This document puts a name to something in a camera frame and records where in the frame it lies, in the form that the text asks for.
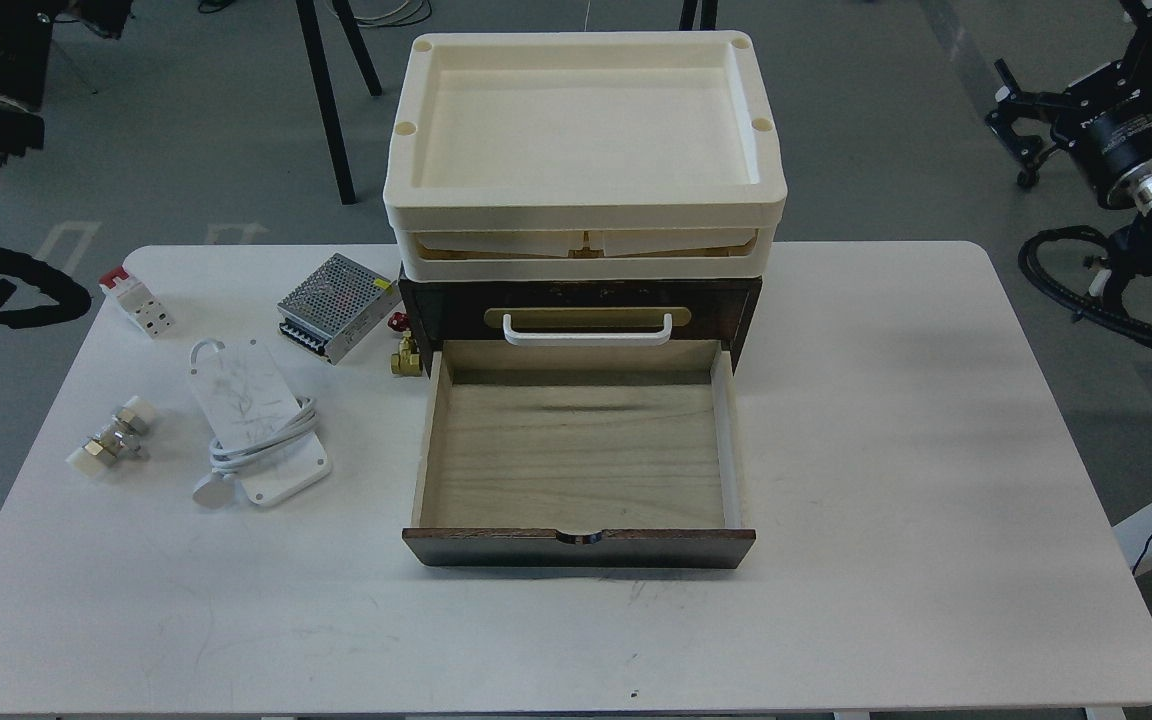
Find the wooden drawer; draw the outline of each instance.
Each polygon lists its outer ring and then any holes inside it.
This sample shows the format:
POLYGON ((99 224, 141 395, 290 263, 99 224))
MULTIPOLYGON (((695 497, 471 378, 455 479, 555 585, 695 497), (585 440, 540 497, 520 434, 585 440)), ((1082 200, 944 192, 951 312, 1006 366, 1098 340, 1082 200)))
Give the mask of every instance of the wooden drawer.
MULTIPOLYGON (((682 306, 685 324, 677 324, 673 336, 721 341, 723 350, 732 351, 732 367, 735 367, 761 288, 761 278, 467 283, 414 282, 403 276, 399 281, 426 373, 432 369, 434 353, 442 350, 444 341, 499 340, 500 325, 490 321, 494 311, 499 316, 502 309, 521 306, 682 306)), ((623 324, 617 327, 623 331, 650 328, 649 325, 635 328, 623 324)), ((562 328, 535 325, 528 329, 562 328)))
POLYGON ((742 525, 722 343, 433 356, 412 526, 425 564, 735 568, 742 525))

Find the plastic tray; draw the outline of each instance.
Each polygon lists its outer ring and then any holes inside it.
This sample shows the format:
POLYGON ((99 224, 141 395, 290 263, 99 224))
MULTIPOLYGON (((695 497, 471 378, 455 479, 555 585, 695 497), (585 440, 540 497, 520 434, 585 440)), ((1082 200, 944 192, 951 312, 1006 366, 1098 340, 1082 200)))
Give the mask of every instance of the plastic tray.
POLYGON ((755 276, 785 197, 744 33, 412 44, 385 206, 415 281, 755 276))

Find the drawer handle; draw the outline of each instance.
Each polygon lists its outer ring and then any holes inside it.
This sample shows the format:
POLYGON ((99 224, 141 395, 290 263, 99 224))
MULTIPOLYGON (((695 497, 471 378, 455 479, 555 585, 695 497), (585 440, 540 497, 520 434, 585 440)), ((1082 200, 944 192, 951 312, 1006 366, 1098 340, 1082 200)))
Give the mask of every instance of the drawer handle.
POLYGON ((521 333, 513 328, 513 316, 503 314, 500 327, 503 340, 520 347, 645 347, 669 342, 673 334, 673 314, 666 313, 664 327, 654 333, 521 333))

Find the brass fitting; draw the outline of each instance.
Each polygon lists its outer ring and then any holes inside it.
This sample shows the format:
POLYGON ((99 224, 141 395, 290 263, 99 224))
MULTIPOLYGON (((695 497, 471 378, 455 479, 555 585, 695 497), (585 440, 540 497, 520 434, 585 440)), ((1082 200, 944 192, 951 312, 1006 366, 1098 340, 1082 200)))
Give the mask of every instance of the brass fitting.
POLYGON ((411 331, 403 331, 402 340, 397 341, 397 353, 389 356, 389 372, 399 377, 420 377, 420 353, 416 350, 411 331))

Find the metal mesh casing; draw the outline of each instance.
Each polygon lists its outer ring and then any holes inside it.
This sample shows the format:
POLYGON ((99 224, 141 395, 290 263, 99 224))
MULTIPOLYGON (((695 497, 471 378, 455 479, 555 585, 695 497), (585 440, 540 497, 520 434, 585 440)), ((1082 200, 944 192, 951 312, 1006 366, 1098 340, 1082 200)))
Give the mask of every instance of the metal mesh casing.
POLYGON ((335 364, 395 305, 387 279, 338 252, 279 302, 279 331, 335 364))

